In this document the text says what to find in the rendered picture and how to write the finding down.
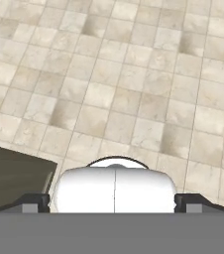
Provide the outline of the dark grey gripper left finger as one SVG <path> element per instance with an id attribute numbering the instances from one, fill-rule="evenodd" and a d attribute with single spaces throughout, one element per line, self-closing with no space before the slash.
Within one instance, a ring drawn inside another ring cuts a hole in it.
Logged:
<path id="1" fill-rule="evenodd" d="M 47 193 L 26 193 L 12 203 L 0 206 L 3 213 L 50 213 Z"/>

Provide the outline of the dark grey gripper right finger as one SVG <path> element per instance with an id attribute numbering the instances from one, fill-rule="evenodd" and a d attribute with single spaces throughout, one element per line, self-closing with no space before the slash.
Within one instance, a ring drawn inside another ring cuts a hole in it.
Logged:
<path id="1" fill-rule="evenodd" d="M 199 193 L 177 193 L 174 196 L 175 213 L 224 212 L 224 206 L 212 203 Z"/>

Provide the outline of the dark brown cupboard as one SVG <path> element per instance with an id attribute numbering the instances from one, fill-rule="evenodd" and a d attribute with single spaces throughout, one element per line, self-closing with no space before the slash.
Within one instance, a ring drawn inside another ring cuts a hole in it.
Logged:
<path id="1" fill-rule="evenodd" d="M 57 163 L 0 147 L 0 206 L 49 192 Z"/>

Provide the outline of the white round object black rim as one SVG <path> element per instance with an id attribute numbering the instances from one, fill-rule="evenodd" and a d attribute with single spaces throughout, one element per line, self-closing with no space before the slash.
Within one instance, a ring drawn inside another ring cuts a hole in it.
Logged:
<path id="1" fill-rule="evenodd" d="M 54 203 L 60 213 L 173 213 L 175 194 L 167 174 L 113 157 L 64 171 Z"/>

